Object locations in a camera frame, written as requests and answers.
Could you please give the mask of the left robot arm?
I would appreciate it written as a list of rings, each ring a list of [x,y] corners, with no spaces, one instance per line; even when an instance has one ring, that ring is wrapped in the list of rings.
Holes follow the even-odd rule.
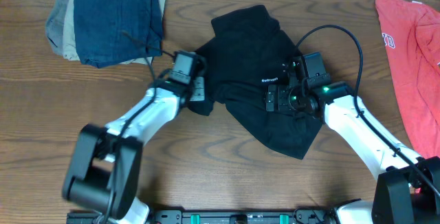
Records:
[[[128,112],[79,132],[62,196],[86,212],[70,212],[67,223],[147,223],[150,208],[136,197],[143,148],[193,96],[204,95],[206,59],[178,51],[173,60]]]

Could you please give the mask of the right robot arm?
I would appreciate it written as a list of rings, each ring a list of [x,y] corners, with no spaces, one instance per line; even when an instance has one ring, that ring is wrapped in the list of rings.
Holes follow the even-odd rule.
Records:
[[[425,159],[401,143],[347,83],[331,80],[319,54],[296,57],[286,70],[286,85],[267,88],[267,111],[320,120],[349,144],[377,182],[372,201],[348,201],[318,222],[438,223],[439,158]]]

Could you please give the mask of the black t-shirt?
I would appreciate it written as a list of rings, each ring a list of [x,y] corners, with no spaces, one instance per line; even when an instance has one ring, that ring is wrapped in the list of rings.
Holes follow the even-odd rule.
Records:
[[[296,111],[266,109],[269,85],[288,84],[287,65],[299,52],[264,5],[211,21],[214,38],[196,49],[207,61],[205,99],[188,108],[208,116],[216,102],[266,147],[303,159],[322,124]]]

